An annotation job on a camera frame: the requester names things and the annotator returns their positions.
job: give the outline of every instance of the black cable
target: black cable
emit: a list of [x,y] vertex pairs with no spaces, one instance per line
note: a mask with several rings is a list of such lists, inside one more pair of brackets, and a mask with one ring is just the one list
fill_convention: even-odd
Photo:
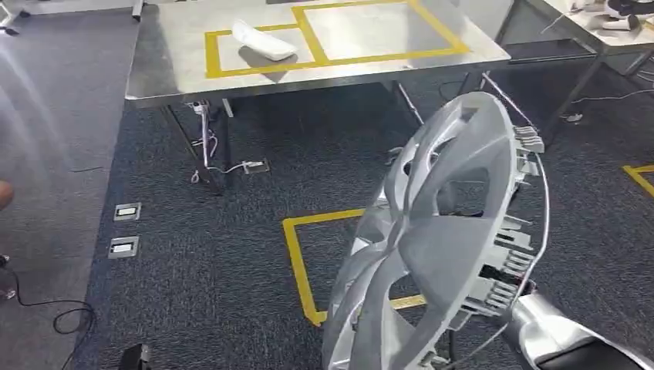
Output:
[[103,167],[102,166],[90,167],[90,168],[85,168],[83,170],[70,170],[70,172],[72,172],[72,173],[89,172],[89,171],[93,171],[93,170],[99,170],[101,168],[103,168]]
[[84,335],[79,340],[79,342],[72,349],[72,351],[70,352],[70,355],[68,355],[68,358],[66,359],[66,362],[64,362],[63,366],[61,367],[61,370],[64,370],[66,368],[66,366],[68,366],[68,364],[69,364],[70,360],[72,359],[72,357],[74,356],[74,354],[79,349],[80,345],[84,342],[86,337],[91,332],[91,329],[93,328],[93,324],[95,324],[95,321],[96,321],[96,311],[93,309],[93,306],[90,303],[85,302],[85,301],[77,301],[77,300],[74,300],[74,299],[61,299],[61,300],[56,300],[56,301],[25,303],[25,302],[22,301],[22,297],[21,297],[21,294],[20,294],[20,280],[19,280],[18,274],[16,274],[15,271],[13,271],[9,267],[4,266],[4,269],[7,270],[13,276],[14,281],[16,283],[16,299],[17,299],[18,303],[23,307],[34,307],[34,306],[42,306],[42,305],[45,305],[45,304],[58,304],[58,303],[77,303],[77,304],[82,305],[82,307],[80,307],[80,308],[73,308],[72,310],[62,312],[61,314],[58,314],[58,315],[55,316],[55,318],[53,318],[52,328],[55,330],[55,332],[57,334],[68,335],[68,334],[72,334],[72,333],[76,333],[78,331],[81,331],[82,327],[84,326],[84,324],[82,323],[81,317],[80,317],[80,324],[77,325],[77,328],[74,328],[72,330],[62,330],[59,327],[59,320],[61,320],[62,318],[64,318],[67,315],[72,314],[73,312],[88,312],[89,320],[87,321],[86,331],[84,332]]
[[440,95],[440,98],[441,98],[442,100],[446,101],[446,102],[449,102],[450,100],[452,100],[452,99],[454,99],[454,98],[452,97],[452,98],[449,98],[449,99],[448,99],[448,98],[443,94],[443,90],[442,90],[442,88],[443,88],[443,86],[445,86],[445,85],[450,85],[451,83],[464,83],[464,81],[449,81],[449,82],[443,82],[443,83],[441,83],[440,85],[438,85],[438,95]]

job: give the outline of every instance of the person's leg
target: person's leg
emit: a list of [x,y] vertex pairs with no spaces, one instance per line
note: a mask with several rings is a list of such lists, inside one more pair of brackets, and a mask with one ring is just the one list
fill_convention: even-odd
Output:
[[6,181],[0,180],[0,210],[7,207],[14,198],[14,188]]

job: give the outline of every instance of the white object on table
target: white object on table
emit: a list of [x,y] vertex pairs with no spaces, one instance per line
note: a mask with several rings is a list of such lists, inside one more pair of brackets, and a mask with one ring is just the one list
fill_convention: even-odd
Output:
[[261,32],[240,19],[234,21],[231,34],[243,45],[275,62],[288,58],[298,51],[288,42]]

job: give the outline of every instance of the yellow floor marking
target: yellow floor marking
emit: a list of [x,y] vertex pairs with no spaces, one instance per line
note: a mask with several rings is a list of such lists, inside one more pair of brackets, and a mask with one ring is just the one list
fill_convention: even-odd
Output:
[[631,176],[636,183],[645,189],[649,195],[654,197],[654,186],[645,177],[641,176],[641,173],[654,172],[654,165],[642,167],[623,166],[622,169]]
[[[356,58],[345,58],[345,59],[329,59],[325,54],[325,50],[320,45],[318,37],[315,35],[311,23],[307,19],[306,10],[316,10],[324,8],[342,8],[347,6],[362,6],[362,5],[373,5],[373,4],[389,4],[389,3],[402,3],[405,2],[413,9],[418,15],[420,15],[425,22],[427,22],[441,37],[450,43],[450,48],[445,49],[434,49],[434,50],[423,50],[416,52],[401,52],[396,54],[386,54],[386,55],[371,55],[371,56],[362,56]],[[367,62],[385,62],[389,60],[401,60],[401,59],[418,59],[426,58],[431,56],[449,56],[454,54],[462,54],[469,52],[468,47],[461,42],[443,23],[441,23],[438,18],[429,12],[427,8],[422,6],[420,0],[364,0],[357,2],[339,2],[333,4],[318,4],[318,5],[304,5],[304,6],[294,6],[291,8],[291,11],[295,17],[297,23],[287,24],[287,25],[265,25],[262,27],[255,27],[260,31],[275,31],[279,29],[300,29],[302,35],[305,38],[306,44],[311,52],[314,61],[313,62],[301,62],[301,63],[284,63],[280,62],[277,64],[271,64],[269,66],[261,66],[254,68],[245,68],[245,69],[233,69],[228,71],[221,70],[220,64],[220,55],[218,53],[218,38],[220,36],[230,35],[230,30],[223,31],[212,31],[206,32],[204,34],[204,43],[206,49],[206,63],[207,63],[207,74],[208,79],[217,79],[221,77],[230,77],[230,76],[243,76],[243,75],[252,75],[252,74],[263,74],[263,73],[273,73],[273,72],[287,72],[296,69],[307,69],[307,68],[316,68],[316,67],[329,67],[329,66],[343,66],[348,64],[357,64],[357,63],[367,63]]]
[[[300,302],[302,303],[302,310],[308,320],[315,326],[327,319],[326,311],[317,311],[315,308],[315,301],[311,291],[311,285],[308,282],[308,275],[304,259],[302,258],[302,249],[298,240],[298,235],[295,232],[295,227],[304,224],[316,224],[318,222],[342,220],[345,218],[359,217],[363,214],[364,210],[343,210],[339,212],[331,212],[329,214],[313,214],[311,216],[287,218],[281,222],[284,229],[284,236],[286,238],[286,245],[288,246],[288,253],[291,257],[291,267],[295,282],[298,285],[298,293],[300,295]],[[391,300],[393,308],[400,310],[425,304],[422,295],[414,295],[411,297],[397,298]]]

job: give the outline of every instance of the stainless steel table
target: stainless steel table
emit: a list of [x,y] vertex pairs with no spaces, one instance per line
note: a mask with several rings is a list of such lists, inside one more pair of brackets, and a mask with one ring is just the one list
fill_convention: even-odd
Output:
[[[280,62],[264,59],[231,37],[235,19],[290,42],[298,52]],[[206,155],[202,162],[170,104],[197,108],[206,99],[222,99],[233,116],[228,98],[396,81],[421,70],[489,70],[509,58],[447,0],[146,5],[126,101],[136,108],[162,107],[182,133],[201,179],[217,192]],[[407,98],[399,83],[394,86]]]
[[[547,22],[556,20],[553,25],[554,29],[569,35],[592,54],[588,68],[578,77],[575,87],[546,122],[546,128],[549,131],[546,137],[547,141],[551,143],[560,127],[561,116],[570,109],[578,94],[584,89],[608,56],[634,52],[643,52],[644,56],[651,55],[654,50],[654,28],[644,24],[640,30],[636,31],[609,31],[601,28],[600,13],[571,13],[569,11],[571,4],[569,0],[514,0],[496,38],[498,44],[504,44],[504,35],[520,4],[533,8]],[[520,61],[514,60],[512,62],[518,64]],[[538,60],[530,60],[529,63],[531,62],[538,62]]]

